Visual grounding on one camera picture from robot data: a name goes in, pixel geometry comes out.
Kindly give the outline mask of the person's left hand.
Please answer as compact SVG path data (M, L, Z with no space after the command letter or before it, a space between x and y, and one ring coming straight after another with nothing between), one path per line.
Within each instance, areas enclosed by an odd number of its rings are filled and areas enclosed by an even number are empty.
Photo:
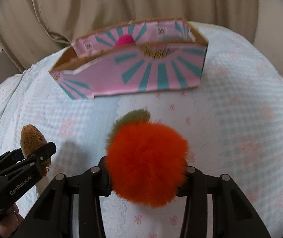
M24 218L19 213L17 204L12 206L12 213L0 221L0 235L8 238L21 225Z

